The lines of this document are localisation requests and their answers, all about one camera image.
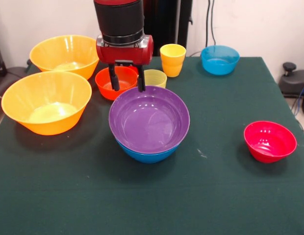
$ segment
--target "yellow bowl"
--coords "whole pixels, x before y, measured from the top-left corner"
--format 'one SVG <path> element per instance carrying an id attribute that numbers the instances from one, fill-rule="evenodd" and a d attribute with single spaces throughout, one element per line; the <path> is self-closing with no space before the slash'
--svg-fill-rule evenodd
<path id="1" fill-rule="evenodd" d="M 95 39 L 64 35 L 37 44 L 30 52 L 30 60 L 41 71 L 69 71 L 89 79 L 99 57 Z"/>
<path id="2" fill-rule="evenodd" d="M 77 124 L 91 94 L 91 85 L 80 75 L 40 72 L 11 85 L 1 106 L 7 116 L 32 132 L 56 135 Z"/>
<path id="3" fill-rule="evenodd" d="M 166 88 L 167 76 L 160 70 L 144 70 L 144 79 L 147 86 Z"/>

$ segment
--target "orange bowl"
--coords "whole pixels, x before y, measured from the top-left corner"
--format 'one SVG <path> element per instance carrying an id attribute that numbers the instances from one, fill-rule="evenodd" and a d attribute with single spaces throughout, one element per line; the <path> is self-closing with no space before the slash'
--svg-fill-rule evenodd
<path id="1" fill-rule="evenodd" d="M 99 62 L 96 40 L 81 35 L 46 39 L 31 50 L 30 60 L 41 71 L 69 71 L 86 79 Z"/>
<path id="2" fill-rule="evenodd" d="M 123 66 L 115 66 L 115 73 L 119 81 L 119 91 L 114 91 L 110 82 L 108 68 L 98 72 L 95 77 L 95 82 L 100 90 L 100 93 L 109 100 L 115 100 L 121 93 L 137 86 L 137 73 Z"/>
<path id="3" fill-rule="evenodd" d="M 72 72 L 39 72 L 15 82 L 4 93 L 5 114 L 32 132 L 56 135 L 79 121 L 92 94 L 90 83 Z"/>

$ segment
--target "orange-red bowl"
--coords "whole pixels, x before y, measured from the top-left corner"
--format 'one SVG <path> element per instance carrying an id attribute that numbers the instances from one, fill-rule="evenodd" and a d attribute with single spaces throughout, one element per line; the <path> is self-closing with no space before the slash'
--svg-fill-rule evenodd
<path id="1" fill-rule="evenodd" d="M 100 93 L 109 100 L 115 100 L 121 93 L 137 86 L 138 75 L 134 70 L 128 67 L 115 66 L 115 73 L 119 81 L 119 91 L 114 91 L 112 89 L 108 68 L 98 72 L 95 77 L 95 82 Z"/>

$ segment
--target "bowl rim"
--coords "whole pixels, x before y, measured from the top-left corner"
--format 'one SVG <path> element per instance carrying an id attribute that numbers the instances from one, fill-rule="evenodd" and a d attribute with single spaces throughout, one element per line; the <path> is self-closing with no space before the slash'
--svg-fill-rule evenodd
<path id="1" fill-rule="evenodd" d="M 169 47 L 169 46 L 172 46 L 172 45 L 175 45 L 175 46 L 178 46 L 178 47 L 180 47 L 180 48 L 183 48 L 184 49 L 184 53 L 182 53 L 182 54 L 180 54 L 180 55 L 175 55 L 175 56 L 170 56 L 170 55 L 166 55 L 165 53 L 163 53 L 162 51 L 164 50 L 164 48 L 165 47 Z M 187 49 L 184 47 L 184 46 L 182 46 L 182 45 L 180 45 L 180 44 L 176 44 L 176 43 L 168 43 L 168 44 L 165 44 L 165 45 L 163 45 L 163 46 L 161 46 L 160 47 L 160 54 L 162 54 L 162 55 L 164 55 L 164 56 L 167 56 L 167 57 L 171 57 L 171 58 L 178 58 L 178 57 L 181 57 L 181 56 L 183 56 L 183 55 L 186 55 L 186 53 L 187 53 Z"/>
<path id="2" fill-rule="evenodd" d="M 170 150 L 167 150 L 167 151 L 164 151 L 164 152 L 160 152 L 160 153 L 138 153 L 138 152 L 136 152 L 136 151 L 133 151 L 133 150 L 127 148 L 127 147 L 124 146 L 122 143 L 120 143 L 118 140 L 116 140 L 116 142 L 117 142 L 121 147 L 127 149 L 127 150 L 128 150 L 129 152 L 131 152 L 131 153 L 140 154 L 140 155 L 145 155 L 145 156 L 147 156 L 147 157 L 154 157 L 155 155 L 159 156 L 159 155 L 161 155 L 161 154 L 166 154 L 166 153 L 168 153 L 168 152 L 170 152 L 170 151 L 172 151 L 172 150 L 174 150 L 174 149 L 177 149 L 178 146 L 179 146 L 179 144 L 178 144 L 178 145 L 176 145 L 175 147 L 172 147 Z"/>
<path id="3" fill-rule="evenodd" d="M 5 97 L 7 96 L 7 92 L 9 90 L 11 90 L 14 86 L 18 85 L 19 83 L 23 82 L 24 79 L 30 79 L 32 77 L 36 77 L 36 76 L 39 76 L 41 74 L 48 74 L 48 73 L 66 73 L 67 75 L 70 75 L 70 76 L 74 76 L 74 77 L 79 77 L 81 78 L 81 80 L 83 82 L 85 82 L 87 84 L 87 87 L 89 88 L 89 97 L 87 98 L 86 102 L 84 105 L 82 105 L 79 109 L 77 109 L 76 112 L 74 112 L 73 114 L 71 114 L 70 116 L 68 117 L 65 117 L 65 118 L 62 118 L 62 119 L 59 119 L 59 120 L 55 120 L 55 121 L 46 121 L 46 122 L 30 122 L 30 121 L 26 121 L 26 120 L 21 120 L 21 119 L 18 119 L 18 118 L 14 118 L 12 117 L 10 114 L 7 113 L 3 103 L 4 103 L 4 100 L 5 100 Z M 1 98 L 1 108 L 3 109 L 4 113 L 11 119 L 17 121 L 17 122 L 21 122 L 21 123 L 26 123 L 26 124 L 49 124 L 49 123 L 54 123 L 54 122 L 58 122 L 60 120 L 64 120 L 64 119 L 67 119 L 67 118 L 70 118 L 72 117 L 73 115 L 77 114 L 78 112 L 80 112 L 81 110 L 83 110 L 85 108 L 85 106 L 89 103 L 90 99 L 91 99 L 91 96 L 92 96 L 92 87 L 90 85 L 90 83 L 88 82 L 88 80 L 86 80 L 83 76 L 81 75 L 78 75 L 76 73 L 72 73 L 72 72 L 68 72 L 68 71 L 45 71 L 45 72 L 38 72 L 38 73 L 34 73 L 34 74 L 31 74 L 31 75 L 28 75 L 20 80 L 18 80 L 17 82 L 13 83 L 6 91 L 5 93 L 3 94 L 2 98 Z"/>
<path id="4" fill-rule="evenodd" d="M 283 125 L 281 125 L 281 124 L 279 124 L 279 123 L 277 123 L 277 122 L 266 121 L 266 120 L 254 121 L 254 122 L 251 122 L 250 124 L 248 124 L 248 125 L 246 126 L 246 128 L 245 128 L 245 130 L 244 130 L 244 139 L 245 139 L 246 144 L 247 144 L 250 148 L 252 148 L 254 151 L 256 151 L 256 152 L 258 152 L 258 153 L 261 153 L 258 149 L 254 148 L 254 147 L 248 142 L 248 140 L 247 140 L 247 138 L 246 138 L 246 131 L 247 131 L 247 129 L 248 129 L 251 125 L 256 124 L 256 123 L 260 123 L 260 122 L 271 123 L 271 124 L 274 124 L 274 125 L 276 125 L 276 126 L 282 127 L 284 130 L 286 130 L 286 131 L 293 137 L 293 139 L 294 139 L 294 141 L 295 141 L 295 146 L 294 146 L 293 150 L 291 150 L 291 151 L 288 152 L 287 154 L 282 154 L 282 155 L 270 155 L 270 154 L 267 154 L 267 153 L 262 152 L 262 155 L 264 155 L 264 156 L 266 156 L 266 157 L 268 157 L 268 158 L 284 158 L 284 157 L 287 157 L 288 155 L 291 155 L 291 154 L 296 150 L 296 148 L 297 148 L 297 139 L 296 139 L 295 135 L 294 135 L 289 129 L 287 129 L 285 126 L 283 126 Z"/>
<path id="5" fill-rule="evenodd" d="M 186 132 L 185 132 L 185 133 L 183 134 L 183 136 L 179 139 L 179 141 L 178 141 L 177 143 L 175 143 L 173 146 L 169 146 L 169 147 L 167 147 L 167 148 L 164 148 L 164 149 L 162 150 L 162 152 L 159 152 L 159 151 L 143 151 L 143 152 L 137 152 L 137 151 L 131 149 L 128 145 L 126 145 L 123 141 L 120 141 L 120 140 L 116 137 L 116 133 L 112 130 L 112 123 L 111 123 L 111 121 L 110 121 L 110 120 L 111 120 L 111 118 L 110 118 L 110 117 L 111 117 L 111 110 L 112 110 L 112 108 L 114 107 L 114 103 L 116 103 L 119 99 L 122 99 L 124 95 L 126 95 L 127 93 L 129 93 L 129 92 L 132 91 L 133 89 L 138 89 L 137 87 L 134 87 L 134 88 L 131 88 L 131 89 L 125 91 L 124 93 L 120 94 L 120 95 L 114 100 L 114 102 L 112 103 L 111 107 L 109 108 L 109 113 L 108 113 L 108 125 L 109 125 L 109 128 L 110 128 L 110 130 L 111 130 L 113 136 L 115 137 L 115 139 L 116 139 L 119 143 L 121 143 L 124 147 L 126 147 L 127 149 L 130 149 L 130 150 L 133 151 L 133 152 L 140 153 L 140 154 L 159 154 L 159 153 L 167 152 L 167 151 L 173 149 L 174 147 L 180 145 L 181 142 L 182 142 L 182 141 L 185 139 L 185 137 L 187 136 L 187 134 L 188 134 L 188 132 L 189 132 L 189 129 L 190 129 L 190 113 L 189 113 L 189 110 L 188 110 L 187 105 L 183 102 L 183 100 L 182 100 L 176 93 L 174 93 L 174 92 L 172 92 L 172 91 L 170 91 L 170 90 L 168 90 L 168 89 L 166 89 L 166 88 L 162 88 L 162 87 L 157 87 L 157 86 L 146 86 L 146 87 L 151 87 L 151 88 L 157 89 L 157 90 L 158 90 L 158 89 L 166 90 L 166 92 L 172 93 L 174 96 L 176 96 L 176 97 L 182 102 L 182 104 L 183 104 L 183 106 L 184 106 L 184 108 L 186 109 L 187 114 L 188 114 L 188 120 L 187 120 L 187 121 L 188 121 L 188 127 L 187 127 L 187 129 L 186 129 Z"/>
<path id="6" fill-rule="evenodd" d="M 131 71 L 133 71 L 133 72 L 136 74 L 136 76 L 137 76 L 137 78 L 138 78 L 138 74 L 135 72 L 135 70 L 132 70 L 131 68 L 128 68 L 128 67 L 126 67 L 126 66 L 115 66 L 115 67 L 123 67 L 123 68 L 126 68 L 126 70 L 131 70 Z M 100 70 L 100 71 L 95 75 L 95 78 L 94 78 L 96 85 L 97 85 L 98 87 L 101 87 L 101 89 L 103 89 L 103 90 L 106 90 L 106 91 L 109 91 L 109 92 L 123 92 L 123 91 L 129 90 L 129 88 L 133 88 L 133 86 L 135 86 L 135 85 L 137 84 L 137 81 L 138 81 L 138 80 L 137 80 L 137 78 L 136 78 L 135 82 L 132 83 L 131 86 L 129 86 L 129 87 L 127 87 L 127 88 L 119 89 L 118 91 L 114 91 L 114 90 L 111 90 L 111 89 L 106 89 L 106 88 L 104 88 L 104 86 L 101 86 L 101 85 L 98 84 L 98 80 L 99 80 L 98 74 L 99 74 L 100 72 L 104 71 L 104 70 L 108 70 L 108 67 L 106 67 L 106 68 Z"/>
<path id="7" fill-rule="evenodd" d="M 37 63 L 35 63 L 35 62 L 33 61 L 33 56 L 32 56 L 32 54 L 33 54 L 33 51 L 34 51 L 35 49 L 37 49 L 40 45 L 42 45 L 42 44 L 44 44 L 44 43 L 46 43 L 46 42 L 48 42 L 48 41 L 55 40 L 55 39 L 57 39 L 57 38 L 66 38 L 66 37 L 86 38 L 86 39 L 93 40 L 95 45 L 96 45 L 96 43 L 97 43 L 97 40 L 95 40 L 94 38 L 91 38 L 91 37 L 88 37 L 88 36 L 84 36 L 84 35 L 78 35 L 78 34 L 65 34 L 65 35 L 54 36 L 54 37 L 47 38 L 47 39 L 45 39 L 45 40 L 43 40 L 43 41 L 37 43 L 37 44 L 31 49 L 31 51 L 30 51 L 30 53 L 29 53 L 29 59 L 30 59 L 30 61 L 31 61 L 36 67 L 38 67 L 38 68 L 42 68 L 43 70 L 47 70 L 47 71 L 55 71 L 55 70 L 53 70 L 53 69 L 51 69 L 51 68 L 45 68 L 45 67 L 43 67 L 43 66 L 39 66 Z M 89 64 L 87 64 L 87 65 L 85 65 L 85 66 L 79 67 L 78 69 L 64 70 L 64 71 L 76 71 L 76 70 L 84 69 L 84 68 L 89 67 L 89 66 L 91 66 L 91 65 L 93 65 L 93 64 L 95 64 L 95 63 L 98 63 L 99 60 L 100 60 L 100 59 L 99 59 L 99 56 L 97 56 L 97 59 L 96 59 L 96 60 L 92 61 L 91 63 L 89 63 Z"/>
<path id="8" fill-rule="evenodd" d="M 213 47 L 224 47 L 224 48 L 227 48 L 227 49 L 231 49 L 231 50 L 233 50 L 235 53 L 237 53 L 237 55 L 238 55 L 238 58 L 237 58 L 236 61 L 231 62 L 231 63 L 228 63 L 227 65 L 219 65 L 219 66 L 229 66 L 229 65 L 237 64 L 238 61 L 240 60 L 240 54 L 239 54 L 239 52 L 236 51 L 234 48 L 228 47 L 228 46 L 225 46 L 225 45 L 211 45 L 211 46 L 208 46 L 208 47 L 204 48 L 204 49 L 201 51 L 201 59 L 203 59 L 202 53 L 203 53 L 205 50 L 207 50 L 208 48 L 213 48 Z"/>

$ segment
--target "red bowl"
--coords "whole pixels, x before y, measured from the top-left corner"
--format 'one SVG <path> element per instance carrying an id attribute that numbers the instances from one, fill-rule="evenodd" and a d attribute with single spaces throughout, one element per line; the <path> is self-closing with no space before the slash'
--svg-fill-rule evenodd
<path id="1" fill-rule="evenodd" d="M 137 86 L 138 75 L 134 70 L 128 67 L 115 66 L 115 73 L 118 77 L 120 86 L 120 89 L 117 92 L 112 89 L 108 68 L 101 70 L 95 76 L 95 83 L 97 84 L 101 95 L 109 100 L 115 100 L 121 93 Z"/>
<path id="2" fill-rule="evenodd" d="M 244 131 L 245 142 L 255 159 L 262 163 L 277 162 L 297 148 L 297 140 L 286 127 L 271 121 L 256 121 Z"/>

